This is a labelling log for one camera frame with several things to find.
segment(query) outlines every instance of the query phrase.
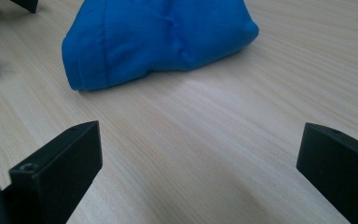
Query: wooden table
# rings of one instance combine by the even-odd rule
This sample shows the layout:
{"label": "wooden table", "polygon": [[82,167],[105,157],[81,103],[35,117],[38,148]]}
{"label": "wooden table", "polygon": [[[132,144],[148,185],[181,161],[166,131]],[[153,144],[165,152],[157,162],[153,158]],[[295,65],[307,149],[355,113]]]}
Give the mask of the wooden table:
{"label": "wooden table", "polygon": [[81,0],[0,0],[0,186],[98,120],[103,169],[68,223],[348,223],[296,169],[305,122],[358,139],[358,1],[247,0],[260,35],[191,72],[69,88],[61,44]]}

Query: light wood surface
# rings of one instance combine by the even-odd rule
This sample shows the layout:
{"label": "light wood surface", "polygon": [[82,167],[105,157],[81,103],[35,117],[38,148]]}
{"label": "light wood surface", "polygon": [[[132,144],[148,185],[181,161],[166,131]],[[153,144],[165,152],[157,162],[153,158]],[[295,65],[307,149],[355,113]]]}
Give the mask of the light wood surface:
{"label": "light wood surface", "polygon": [[358,139],[358,1],[246,0],[260,36],[191,72],[72,91],[61,44],[81,0],[0,0],[0,186],[78,123],[103,169],[68,223],[348,223],[296,169],[305,122]]}

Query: black bracket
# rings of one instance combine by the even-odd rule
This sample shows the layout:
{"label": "black bracket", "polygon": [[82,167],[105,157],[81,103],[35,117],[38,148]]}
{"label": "black bracket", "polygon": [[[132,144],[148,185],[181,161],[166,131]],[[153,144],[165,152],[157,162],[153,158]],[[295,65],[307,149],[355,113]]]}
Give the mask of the black bracket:
{"label": "black bracket", "polygon": [[10,169],[0,224],[65,223],[102,166],[98,121],[66,130]]}
{"label": "black bracket", "polygon": [[296,168],[350,223],[358,223],[358,140],[307,123]]}
{"label": "black bracket", "polygon": [[10,1],[16,3],[17,5],[27,9],[32,13],[36,13],[38,0],[10,0]]}

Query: wood grain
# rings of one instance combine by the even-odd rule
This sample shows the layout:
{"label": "wood grain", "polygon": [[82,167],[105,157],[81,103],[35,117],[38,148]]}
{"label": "wood grain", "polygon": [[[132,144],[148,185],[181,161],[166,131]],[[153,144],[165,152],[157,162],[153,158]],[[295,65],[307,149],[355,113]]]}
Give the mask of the wood grain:
{"label": "wood grain", "polygon": [[191,72],[72,91],[82,1],[0,0],[0,186],[63,130],[100,121],[103,169],[69,223],[348,223],[296,169],[305,122],[358,139],[358,1],[247,0],[248,48]]}

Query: crumpled blue cloth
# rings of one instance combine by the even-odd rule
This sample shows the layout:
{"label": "crumpled blue cloth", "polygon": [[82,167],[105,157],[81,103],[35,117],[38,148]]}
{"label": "crumpled blue cloth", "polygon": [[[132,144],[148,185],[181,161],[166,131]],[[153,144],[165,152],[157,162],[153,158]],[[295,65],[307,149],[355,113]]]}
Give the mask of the crumpled blue cloth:
{"label": "crumpled blue cloth", "polygon": [[71,88],[91,91],[153,71],[195,69],[257,35],[243,0],[85,0],[62,59]]}

